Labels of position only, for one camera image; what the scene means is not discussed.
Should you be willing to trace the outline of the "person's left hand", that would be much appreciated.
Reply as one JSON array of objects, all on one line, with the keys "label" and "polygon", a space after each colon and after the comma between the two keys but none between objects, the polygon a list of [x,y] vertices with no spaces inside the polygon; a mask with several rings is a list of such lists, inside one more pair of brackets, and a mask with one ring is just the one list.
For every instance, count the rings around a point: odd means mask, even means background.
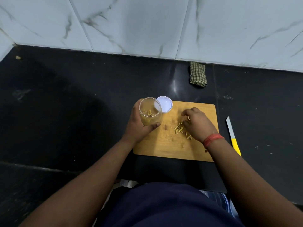
[{"label": "person's left hand", "polygon": [[139,104],[141,99],[139,99],[132,108],[129,121],[126,126],[123,139],[132,143],[137,144],[142,141],[151,132],[145,132],[145,126],[142,124],[139,112]]}]

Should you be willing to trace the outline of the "person's right hand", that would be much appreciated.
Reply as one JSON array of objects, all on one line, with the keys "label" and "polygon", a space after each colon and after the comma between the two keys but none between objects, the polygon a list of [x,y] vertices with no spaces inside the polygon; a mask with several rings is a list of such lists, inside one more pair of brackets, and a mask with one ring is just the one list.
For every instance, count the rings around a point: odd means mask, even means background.
[{"label": "person's right hand", "polygon": [[210,135],[218,134],[213,123],[196,107],[185,109],[181,116],[184,118],[182,123],[187,132],[201,143]]}]

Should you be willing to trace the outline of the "clear plastic jar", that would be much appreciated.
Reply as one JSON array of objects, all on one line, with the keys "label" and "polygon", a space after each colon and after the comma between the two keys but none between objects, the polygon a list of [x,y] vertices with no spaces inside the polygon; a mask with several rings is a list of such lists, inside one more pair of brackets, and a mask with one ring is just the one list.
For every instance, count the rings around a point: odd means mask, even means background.
[{"label": "clear plastic jar", "polygon": [[153,97],[147,97],[141,100],[139,112],[144,126],[161,122],[162,108],[160,102]]}]

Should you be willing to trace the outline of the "person's left forearm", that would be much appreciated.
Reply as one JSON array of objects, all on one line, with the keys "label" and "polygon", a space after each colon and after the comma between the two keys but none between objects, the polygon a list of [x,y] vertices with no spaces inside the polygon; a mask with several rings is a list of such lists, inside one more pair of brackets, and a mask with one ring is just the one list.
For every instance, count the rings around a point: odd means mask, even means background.
[{"label": "person's left forearm", "polygon": [[34,210],[19,227],[90,227],[137,141],[123,136],[101,159]]}]

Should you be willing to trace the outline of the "person's right forearm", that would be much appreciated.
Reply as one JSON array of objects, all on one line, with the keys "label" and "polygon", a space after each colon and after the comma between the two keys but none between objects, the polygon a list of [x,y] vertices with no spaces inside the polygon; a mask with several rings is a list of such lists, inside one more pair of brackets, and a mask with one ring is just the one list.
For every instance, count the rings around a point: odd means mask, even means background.
[{"label": "person's right forearm", "polygon": [[225,140],[208,152],[243,222],[258,227],[303,227],[303,212],[277,192]]}]

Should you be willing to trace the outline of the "pile of cut yellow pieces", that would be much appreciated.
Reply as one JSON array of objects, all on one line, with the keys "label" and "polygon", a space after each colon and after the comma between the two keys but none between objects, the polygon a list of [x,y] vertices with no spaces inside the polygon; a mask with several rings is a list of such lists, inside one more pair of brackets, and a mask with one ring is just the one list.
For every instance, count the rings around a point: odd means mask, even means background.
[{"label": "pile of cut yellow pieces", "polygon": [[192,140],[191,134],[184,127],[183,121],[179,122],[179,124],[174,128],[176,134],[183,133],[187,139]]}]

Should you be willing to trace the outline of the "wooden cutting board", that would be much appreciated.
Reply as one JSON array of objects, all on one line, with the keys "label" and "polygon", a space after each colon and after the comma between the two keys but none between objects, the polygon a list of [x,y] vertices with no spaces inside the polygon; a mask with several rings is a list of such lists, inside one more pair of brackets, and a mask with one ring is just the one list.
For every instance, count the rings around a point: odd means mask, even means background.
[{"label": "wooden cutting board", "polygon": [[186,129],[177,131],[176,126],[183,121],[181,113],[185,109],[198,108],[218,128],[216,107],[214,104],[172,101],[172,109],[162,115],[161,125],[152,131],[133,149],[135,155],[157,156],[183,160],[213,162],[204,146],[194,138],[188,138]]}]

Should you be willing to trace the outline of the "white jar lid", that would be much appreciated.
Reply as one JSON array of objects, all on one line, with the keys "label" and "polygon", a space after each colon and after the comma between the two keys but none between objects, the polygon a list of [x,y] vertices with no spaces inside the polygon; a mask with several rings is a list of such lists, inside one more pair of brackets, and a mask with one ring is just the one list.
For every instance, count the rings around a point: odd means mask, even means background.
[{"label": "white jar lid", "polygon": [[171,111],[173,107],[172,100],[167,96],[159,96],[157,101],[160,103],[162,113],[166,114]]}]

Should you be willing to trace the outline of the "red thread wristband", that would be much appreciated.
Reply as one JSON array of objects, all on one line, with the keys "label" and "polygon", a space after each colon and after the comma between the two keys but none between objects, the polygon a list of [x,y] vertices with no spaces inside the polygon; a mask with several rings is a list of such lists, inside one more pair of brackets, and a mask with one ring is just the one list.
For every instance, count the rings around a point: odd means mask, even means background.
[{"label": "red thread wristband", "polygon": [[215,140],[220,140],[220,139],[225,139],[222,135],[218,134],[211,134],[209,135],[203,142],[203,146],[206,150],[208,150],[209,145],[215,141]]}]

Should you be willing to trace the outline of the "green checked cloth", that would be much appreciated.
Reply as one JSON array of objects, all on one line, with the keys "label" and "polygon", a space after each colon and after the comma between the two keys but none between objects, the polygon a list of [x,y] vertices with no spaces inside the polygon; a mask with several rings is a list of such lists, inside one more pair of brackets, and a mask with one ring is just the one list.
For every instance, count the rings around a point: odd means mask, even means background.
[{"label": "green checked cloth", "polygon": [[199,87],[207,86],[207,79],[205,74],[205,65],[199,62],[190,61],[190,84],[197,85]]}]

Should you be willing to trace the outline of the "navy blue shirt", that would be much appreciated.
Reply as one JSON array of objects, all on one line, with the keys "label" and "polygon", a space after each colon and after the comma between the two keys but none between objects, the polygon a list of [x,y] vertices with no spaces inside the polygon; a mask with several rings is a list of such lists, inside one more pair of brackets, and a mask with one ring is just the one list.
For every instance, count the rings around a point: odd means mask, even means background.
[{"label": "navy blue shirt", "polygon": [[113,189],[94,227],[245,227],[200,190],[153,182]]}]

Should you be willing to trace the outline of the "yellow handled knife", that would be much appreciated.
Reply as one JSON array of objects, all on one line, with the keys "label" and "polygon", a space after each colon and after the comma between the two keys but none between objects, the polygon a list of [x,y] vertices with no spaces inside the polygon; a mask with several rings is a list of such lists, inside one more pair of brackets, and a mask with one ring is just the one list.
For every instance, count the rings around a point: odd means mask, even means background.
[{"label": "yellow handled knife", "polygon": [[231,138],[232,147],[241,156],[241,152],[240,152],[239,146],[237,144],[237,140],[236,140],[236,137],[235,137],[235,134],[234,134],[233,127],[232,127],[231,120],[230,120],[229,116],[226,118],[226,124],[227,124],[229,135],[230,135],[230,138]]}]

